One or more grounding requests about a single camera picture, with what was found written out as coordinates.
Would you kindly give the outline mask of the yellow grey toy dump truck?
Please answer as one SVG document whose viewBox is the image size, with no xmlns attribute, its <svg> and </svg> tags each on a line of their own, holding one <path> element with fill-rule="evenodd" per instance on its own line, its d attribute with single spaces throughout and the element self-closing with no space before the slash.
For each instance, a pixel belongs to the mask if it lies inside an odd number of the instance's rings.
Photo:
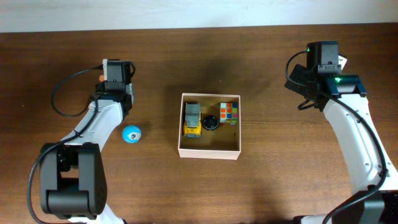
<svg viewBox="0 0 398 224">
<path fill-rule="evenodd" d="M 201 137 L 201 111 L 199 103 L 185 104 L 185 120 L 183 124 L 183 136 L 187 138 Z"/>
</svg>

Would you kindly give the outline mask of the black round toy wheel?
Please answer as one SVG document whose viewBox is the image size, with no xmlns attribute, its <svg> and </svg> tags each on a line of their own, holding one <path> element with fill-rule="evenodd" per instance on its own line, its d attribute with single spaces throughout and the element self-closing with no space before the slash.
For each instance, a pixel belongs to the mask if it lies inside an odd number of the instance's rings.
<svg viewBox="0 0 398 224">
<path fill-rule="evenodd" d="M 219 125 L 218 118 L 214 115 L 207 115 L 203 118 L 202 123 L 203 127 L 208 131 L 214 131 Z"/>
</svg>

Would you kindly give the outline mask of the blue robot ball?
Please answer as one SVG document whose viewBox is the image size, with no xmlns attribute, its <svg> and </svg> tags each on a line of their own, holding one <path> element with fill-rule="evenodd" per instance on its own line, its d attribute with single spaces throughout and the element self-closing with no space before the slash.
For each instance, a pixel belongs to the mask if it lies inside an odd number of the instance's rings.
<svg viewBox="0 0 398 224">
<path fill-rule="evenodd" d="M 137 143 L 142 136 L 142 131 L 138 126 L 126 126 L 122 131 L 123 140 L 129 144 Z"/>
</svg>

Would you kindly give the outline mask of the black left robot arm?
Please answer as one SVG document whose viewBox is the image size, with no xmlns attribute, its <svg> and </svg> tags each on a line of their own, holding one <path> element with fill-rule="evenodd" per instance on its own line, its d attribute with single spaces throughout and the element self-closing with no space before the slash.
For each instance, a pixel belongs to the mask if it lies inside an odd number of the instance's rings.
<svg viewBox="0 0 398 224">
<path fill-rule="evenodd" d="M 106 203 L 107 183 L 101 151 L 134 102 L 132 62 L 104 59 L 104 78 L 81 111 L 84 116 L 62 140 L 46 143 L 34 167 L 40 169 L 44 213 L 72 223 L 125 223 Z"/>
</svg>

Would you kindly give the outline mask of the multicoloured puzzle cube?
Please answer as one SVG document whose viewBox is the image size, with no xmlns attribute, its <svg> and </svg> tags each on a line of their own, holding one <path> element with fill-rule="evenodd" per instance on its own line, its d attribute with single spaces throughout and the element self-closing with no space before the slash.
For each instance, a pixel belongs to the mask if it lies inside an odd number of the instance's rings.
<svg viewBox="0 0 398 224">
<path fill-rule="evenodd" d="M 239 118 L 238 103 L 220 103 L 220 123 L 237 125 Z"/>
</svg>

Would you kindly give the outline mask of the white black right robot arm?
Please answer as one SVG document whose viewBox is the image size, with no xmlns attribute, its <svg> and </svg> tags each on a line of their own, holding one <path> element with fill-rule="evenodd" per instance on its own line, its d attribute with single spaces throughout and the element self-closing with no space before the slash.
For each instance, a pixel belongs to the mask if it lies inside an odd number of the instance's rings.
<svg viewBox="0 0 398 224">
<path fill-rule="evenodd" d="M 344 75 L 346 57 L 337 41 L 311 42 L 305 66 L 287 70 L 285 87 L 305 98 L 299 110 L 318 108 L 338 139 L 352 196 L 326 215 L 294 217 L 294 223 L 397 223 L 397 170 L 373 124 L 367 91 L 358 75 Z"/>
</svg>

